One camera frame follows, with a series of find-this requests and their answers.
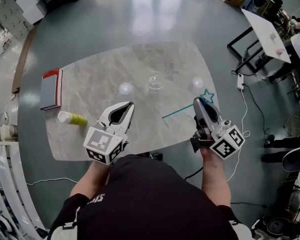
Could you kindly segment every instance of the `black t-shirt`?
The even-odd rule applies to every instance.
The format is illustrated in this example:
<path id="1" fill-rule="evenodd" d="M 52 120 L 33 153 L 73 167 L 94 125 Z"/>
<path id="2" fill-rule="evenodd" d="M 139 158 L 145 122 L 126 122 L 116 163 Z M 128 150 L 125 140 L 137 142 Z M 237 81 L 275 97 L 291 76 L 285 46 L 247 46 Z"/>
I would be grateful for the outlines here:
<path id="1" fill-rule="evenodd" d="M 73 222 L 78 207 L 78 240 L 238 239 L 233 226 L 240 223 L 230 207 L 215 206 L 167 164 L 136 155 L 119 159 L 91 200 L 82 194 L 68 198 L 50 235 Z"/>

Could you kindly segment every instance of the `black cable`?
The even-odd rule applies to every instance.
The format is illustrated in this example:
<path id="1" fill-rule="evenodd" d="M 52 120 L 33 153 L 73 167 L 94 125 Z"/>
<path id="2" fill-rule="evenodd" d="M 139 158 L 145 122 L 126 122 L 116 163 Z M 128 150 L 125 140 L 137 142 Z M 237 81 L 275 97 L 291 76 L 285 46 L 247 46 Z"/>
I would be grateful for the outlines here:
<path id="1" fill-rule="evenodd" d="M 184 180 L 186 181 L 187 179 L 195 176 L 196 174 L 200 173 L 202 171 L 203 167 L 201 167 L 199 170 L 197 170 L 195 173 L 189 175 L 188 177 L 185 177 Z"/>
<path id="2" fill-rule="evenodd" d="M 240 74 L 240 75 L 243 75 L 243 76 L 246 76 L 246 77 L 254 76 L 254 77 L 259 78 L 259 79 L 261 79 L 261 80 L 263 80 L 263 81 L 266 81 L 266 82 L 268 82 L 268 83 L 270 83 L 270 84 L 276 85 L 276 84 L 279 84 L 279 83 L 283 80 L 283 78 L 284 78 L 285 76 L 289 75 L 290 72 L 287 73 L 287 74 L 285 74 L 284 76 L 282 76 L 281 79 L 280 79 L 278 82 L 270 82 L 269 80 L 267 80 L 267 79 L 265 79 L 265 78 L 262 78 L 260 75 L 258 75 L 258 74 L 256 74 L 256 73 L 252 73 L 252 74 L 244 74 L 244 73 L 238 73 L 238 72 L 236 72 L 235 70 L 231 70 L 231 74 L 233 74 L 233 75 L 239 75 L 239 74 Z"/>
<path id="3" fill-rule="evenodd" d="M 261 115 L 262 115 L 262 118 L 263 118 L 263 133 L 264 133 L 263 138 L 266 139 L 266 135 L 268 135 L 268 134 L 270 133 L 270 128 L 267 128 L 267 129 L 266 129 L 266 119 L 265 119 L 265 115 L 264 115 L 264 113 L 262 112 L 261 108 L 260 108 L 260 107 L 258 106 L 258 104 L 256 103 L 255 98 L 254 98 L 254 96 L 253 96 L 253 94 L 252 94 L 252 92 L 251 92 L 251 90 L 250 90 L 250 87 L 249 87 L 248 85 L 246 85 L 245 83 L 244 83 L 243 85 L 246 86 L 246 87 L 248 87 L 249 92 L 250 92 L 250 94 L 251 94 L 251 97 L 252 97 L 252 99 L 253 99 L 254 104 L 256 105 L 256 107 L 257 107 L 257 108 L 259 109 L 259 111 L 261 112 Z"/>
<path id="4" fill-rule="evenodd" d="M 262 208 L 268 208 L 265 204 L 251 203 L 251 202 L 231 202 L 233 205 L 250 205 L 250 206 L 261 206 Z"/>

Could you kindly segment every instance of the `black and white marker cube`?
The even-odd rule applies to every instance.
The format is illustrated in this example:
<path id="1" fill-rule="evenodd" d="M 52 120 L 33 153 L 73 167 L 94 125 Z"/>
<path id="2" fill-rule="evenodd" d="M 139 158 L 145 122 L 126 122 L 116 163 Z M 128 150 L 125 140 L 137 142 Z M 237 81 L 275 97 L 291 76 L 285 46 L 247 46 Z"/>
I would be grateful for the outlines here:
<path id="1" fill-rule="evenodd" d="M 110 165 L 123 151 L 124 138 L 100 129 L 90 127 L 83 146 L 86 148 L 88 160 L 95 160 Z"/>
<path id="2" fill-rule="evenodd" d="M 226 133 L 219 138 L 210 149 L 222 159 L 227 159 L 235 154 L 245 143 L 245 138 L 234 125 L 226 130 Z"/>

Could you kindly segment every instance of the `power strip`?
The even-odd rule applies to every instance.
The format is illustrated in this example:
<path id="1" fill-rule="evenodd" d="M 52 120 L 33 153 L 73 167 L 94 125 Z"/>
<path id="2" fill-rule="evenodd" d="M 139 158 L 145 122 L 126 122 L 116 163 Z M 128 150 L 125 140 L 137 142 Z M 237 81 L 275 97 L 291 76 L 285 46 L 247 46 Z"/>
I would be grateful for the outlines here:
<path id="1" fill-rule="evenodd" d="M 238 74 L 238 80 L 237 80 L 236 87 L 239 90 L 243 90 L 244 89 L 244 75 L 243 74 Z"/>

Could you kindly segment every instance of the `white cable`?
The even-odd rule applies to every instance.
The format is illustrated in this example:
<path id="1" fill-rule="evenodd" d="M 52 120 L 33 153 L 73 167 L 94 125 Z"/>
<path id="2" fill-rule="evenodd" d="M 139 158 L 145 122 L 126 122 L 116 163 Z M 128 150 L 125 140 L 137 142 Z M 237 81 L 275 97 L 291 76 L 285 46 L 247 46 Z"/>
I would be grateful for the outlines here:
<path id="1" fill-rule="evenodd" d="M 246 114 L 247 114 L 247 112 L 248 112 L 248 106 L 247 106 L 247 103 L 246 103 L 246 100 L 245 100 L 244 93 L 242 92 L 242 89 L 241 89 L 241 95 L 242 95 L 242 98 L 243 98 L 243 101 L 244 101 L 244 105 L 245 105 L 245 108 L 246 108 L 245 113 L 244 113 L 244 116 L 243 116 L 243 118 L 242 118 L 242 120 L 241 120 L 241 125 L 242 125 L 242 136 L 245 137 L 245 138 L 248 138 L 248 137 L 250 136 L 250 131 L 249 131 L 249 130 L 246 130 L 246 131 L 244 132 L 244 119 L 245 119 Z"/>
<path id="2" fill-rule="evenodd" d="M 49 178 L 49 179 L 41 179 L 41 180 L 38 180 L 34 183 L 27 183 L 27 185 L 30 185 L 30 186 L 33 186 L 34 184 L 37 184 L 39 182 L 48 182 L 48 181 L 58 181 L 58 180 L 68 180 L 68 181 L 71 181 L 71 182 L 74 182 L 74 183 L 78 183 L 77 181 L 74 181 L 73 179 L 70 179 L 70 178 Z"/>
<path id="3" fill-rule="evenodd" d="M 246 131 L 244 132 L 244 119 L 245 119 L 246 114 L 247 114 L 247 112 L 248 112 L 248 106 L 247 106 L 247 103 L 246 103 L 246 100 L 245 100 L 245 97 L 244 97 L 244 93 L 242 92 L 242 89 L 241 89 L 241 95 L 242 95 L 242 98 L 243 98 L 243 101 L 244 101 L 244 104 L 245 104 L 245 108 L 246 108 L 245 113 L 244 113 L 244 116 L 243 116 L 243 118 L 242 118 L 242 120 L 241 120 L 242 136 L 246 139 L 246 138 L 248 138 L 248 137 L 250 136 L 250 131 L 249 131 L 249 130 L 246 130 Z M 238 153 L 238 161 L 236 162 L 236 165 L 235 165 L 235 167 L 234 167 L 234 172 L 232 173 L 232 175 L 230 176 L 230 178 L 227 179 L 227 182 L 230 181 L 230 179 L 231 179 L 231 178 L 235 175 L 235 173 L 236 173 L 236 170 L 237 170 L 237 167 L 238 167 L 238 164 L 239 164 L 239 161 L 240 161 L 240 152 L 241 152 L 241 148 L 240 148 L 239 153 Z"/>
<path id="4" fill-rule="evenodd" d="M 237 170 L 237 166 L 238 166 L 238 164 L 239 164 L 239 161 L 240 161 L 240 152 L 241 152 L 241 148 L 240 148 L 240 150 L 239 150 L 239 154 L 238 154 L 238 162 L 236 162 L 236 165 L 235 165 L 235 167 L 234 167 L 234 172 L 232 173 L 232 175 L 230 176 L 230 178 L 228 178 L 226 181 L 228 182 L 228 181 L 230 181 L 231 180 L 231 178 L 233 177 L 233 175 L 235 175 L 235 173 L 236 173 L 236 170 Z"/>

